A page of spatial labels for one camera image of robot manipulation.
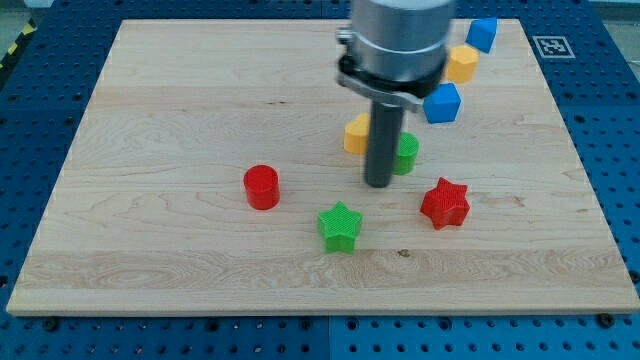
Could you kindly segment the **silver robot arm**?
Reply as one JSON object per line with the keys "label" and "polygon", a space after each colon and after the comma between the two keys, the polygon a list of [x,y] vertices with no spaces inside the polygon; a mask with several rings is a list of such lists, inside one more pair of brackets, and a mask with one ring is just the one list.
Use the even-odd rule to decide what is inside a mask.
{"label": "silver robot arm", "polygon": [[454,0],[353,0],[337,83],[373,102],[417,112],[447,63]]}

